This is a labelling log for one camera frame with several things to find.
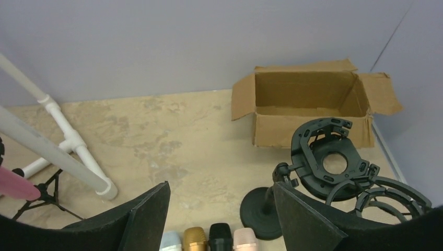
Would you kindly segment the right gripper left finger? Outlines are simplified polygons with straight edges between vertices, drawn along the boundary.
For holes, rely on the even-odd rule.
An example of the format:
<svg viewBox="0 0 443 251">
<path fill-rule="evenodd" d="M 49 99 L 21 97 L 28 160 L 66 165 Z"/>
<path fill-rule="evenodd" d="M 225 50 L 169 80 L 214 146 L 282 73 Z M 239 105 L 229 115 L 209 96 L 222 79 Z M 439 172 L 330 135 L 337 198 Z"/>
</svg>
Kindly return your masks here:
<svg viewBox="0 0 443 251">
<path fill-rule="evenodd" d="M 62 229 L 43 229 L 1 216 L 1 250 L 159 250 L 170 194 L 165 181 Z"/>
</svg>

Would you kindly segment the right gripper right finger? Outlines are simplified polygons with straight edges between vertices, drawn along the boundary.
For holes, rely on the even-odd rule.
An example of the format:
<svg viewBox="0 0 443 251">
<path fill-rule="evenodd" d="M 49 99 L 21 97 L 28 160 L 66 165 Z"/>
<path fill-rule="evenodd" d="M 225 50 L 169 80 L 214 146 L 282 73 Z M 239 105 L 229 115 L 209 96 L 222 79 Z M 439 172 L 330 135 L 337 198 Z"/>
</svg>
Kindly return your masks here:
<svg viewBox="0 0 443 251">
<path fill-rule="evenodd" d="M 283 182 L 273 191 L 287 250 L 442 250 L 442 207 L 389 225 L 328 206 Z"/>
</svg>

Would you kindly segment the white microphone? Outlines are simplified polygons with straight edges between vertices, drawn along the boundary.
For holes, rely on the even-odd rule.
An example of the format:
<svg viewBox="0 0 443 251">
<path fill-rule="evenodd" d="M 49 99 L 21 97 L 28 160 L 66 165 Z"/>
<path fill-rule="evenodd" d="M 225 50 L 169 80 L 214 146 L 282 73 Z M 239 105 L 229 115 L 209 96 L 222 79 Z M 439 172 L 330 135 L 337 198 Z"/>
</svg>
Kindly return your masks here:
<svg viewBox="0 0 443 251">
<path fill-rule="evenodd" d="M 182 251 L 182 242 L 178 232 L 164 232 L 161 238 L 159 251 Z"/>
</svg>

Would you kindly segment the gold microphone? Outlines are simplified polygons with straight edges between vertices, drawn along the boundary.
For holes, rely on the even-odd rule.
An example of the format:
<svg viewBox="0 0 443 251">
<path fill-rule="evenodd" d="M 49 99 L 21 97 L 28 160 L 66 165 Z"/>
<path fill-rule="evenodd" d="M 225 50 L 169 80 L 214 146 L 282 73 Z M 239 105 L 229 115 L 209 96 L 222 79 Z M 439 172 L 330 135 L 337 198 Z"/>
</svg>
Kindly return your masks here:
<svg viewBox="0 0 443 251">
<path fill-rule="evenodd" d="M 200 226 L 190 227 L 183 233 L 184 251 L 207 251 L 207 238 Z"/>
</svg>

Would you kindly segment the round base mic stand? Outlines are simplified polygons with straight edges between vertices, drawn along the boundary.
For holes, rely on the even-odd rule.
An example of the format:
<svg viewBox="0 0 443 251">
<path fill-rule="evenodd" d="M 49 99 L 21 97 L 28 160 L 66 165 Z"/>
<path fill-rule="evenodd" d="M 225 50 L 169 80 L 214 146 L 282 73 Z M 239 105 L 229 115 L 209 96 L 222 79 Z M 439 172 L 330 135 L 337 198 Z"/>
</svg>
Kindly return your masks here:
<svg viewBox="0 0 443 251">
<path fill-rule="evenodd" d="M 302 184 L 316 198 L 326 200 L 341 182 L 350 181 L 332 201 L 345 201 L 372 187 L 370 179 L 380 168 L 361 158 L 348 138 L 353 123 L 339 118 L 320 118 L 301 125 L 293 134 L 290 157 L 292 164 L 279 163 L 272 173 L 274 182 L 282 181 L 292 188 Z M 346 161 L 344 171 L 333 174 L 326 170 L 326 157 L 338 154 Z M 240 205 L 240 219 L 256 237 L 274 240 L 282 235 L 272 187 L 259 187 L 248 192 Z"/>
</svg>

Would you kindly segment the peach pink microphone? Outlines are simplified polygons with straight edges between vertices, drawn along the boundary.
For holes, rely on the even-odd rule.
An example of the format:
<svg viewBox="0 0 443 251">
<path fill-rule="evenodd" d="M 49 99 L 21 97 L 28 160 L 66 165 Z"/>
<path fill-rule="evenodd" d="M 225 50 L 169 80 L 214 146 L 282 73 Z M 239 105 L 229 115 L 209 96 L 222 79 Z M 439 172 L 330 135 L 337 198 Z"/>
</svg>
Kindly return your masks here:
<svg viewBox="0 0 443 251">
<path fill-rule="evenodd" d="M 233 234 L 233 251 L 258 251 L 258 241 L 253 229 L 244 227 Z"/>
</svg>

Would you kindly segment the tripod mic stand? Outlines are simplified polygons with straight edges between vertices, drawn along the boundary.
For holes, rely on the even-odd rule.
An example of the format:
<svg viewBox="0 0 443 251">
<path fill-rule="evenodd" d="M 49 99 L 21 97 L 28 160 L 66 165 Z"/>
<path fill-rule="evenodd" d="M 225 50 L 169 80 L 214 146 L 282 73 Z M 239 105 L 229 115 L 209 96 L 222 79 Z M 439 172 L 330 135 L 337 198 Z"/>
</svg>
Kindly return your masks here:
<svg viewBox="0 0 443 251">
<path fill-rule="evenodd" d="M 408 220 L 408 216 L 415 219 L 433 208 L 431 201 L 416 189 L 397 180 L 380 176 L 353 178 L 339 183 L 328 193 L 325 204 L 330 206 L 338 193 L 344 189 L 351 189 L 351 197 L 356 198 L 355 206 L 349 214 L 360 218 L 364 209 L 373 207 L 396 217 L 403 223 Z M 378 198 L 396 201 L 406 208 L 407 212 L 401 212 Z"/>
<path fill-rule="evenodd" d="M 25 178 L 25 173 L 22 169 L 16 168 L 11 170 L 15 174 L 18 174 L 19 176 Z M 27 201 L 26 203 L 17 211 L 17 213 L 12 217 L 14 221 L 18 220 L 19 217 L 26 211 L 47 206 L 47 205 L 54 205 L 58 207 L 61 211 L 67 212 L 70 215 L 83 220 L 82 217 L 78 216 L 74 212 L 70 211 L 69 209 L 63 207 L 59 203 L 59 175 L 62 173 L 62 170 L 59 169 L 53 176 L 51 176 L 45 183 L 40 183 L 38 185 L 35 185 L 39 191 L 40 191 L 40 198 L 34 201 Z"/>
</svg>

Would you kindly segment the black orange-tipped microphone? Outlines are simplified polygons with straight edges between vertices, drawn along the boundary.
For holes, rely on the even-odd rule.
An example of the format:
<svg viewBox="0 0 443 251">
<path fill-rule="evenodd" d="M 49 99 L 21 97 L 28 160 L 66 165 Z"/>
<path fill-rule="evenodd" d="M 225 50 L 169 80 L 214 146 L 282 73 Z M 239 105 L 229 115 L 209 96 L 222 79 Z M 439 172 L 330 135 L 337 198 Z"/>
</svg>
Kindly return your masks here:
<svg viewBox="0 0 443 251">
<path fill-rule="evenodd" d="M 228 223 L 214 223 L 209 230 L 210 251 L 232 251 L 233 237 Z"/>
</svg>

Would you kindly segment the cardboard box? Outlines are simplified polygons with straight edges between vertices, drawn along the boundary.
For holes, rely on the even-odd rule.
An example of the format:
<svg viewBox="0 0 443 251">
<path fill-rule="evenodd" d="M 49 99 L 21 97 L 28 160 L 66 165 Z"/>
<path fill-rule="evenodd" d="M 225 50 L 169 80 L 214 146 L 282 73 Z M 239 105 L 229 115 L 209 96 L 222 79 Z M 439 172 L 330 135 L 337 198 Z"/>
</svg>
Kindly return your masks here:
<svg viewBox="0 0 443 251">
<path fill-rule="evenodd" d="M 349 59 L 258 66 L 231 93 L 231 119 L 253 115 L 252 143 L 258 147 L 289 148 L 297 128 L 328 117 L 351 121 L 356 148 L 373 147 L 373 116 L 402 109 L 387 73 L 359 73 Z"/>
</svg>

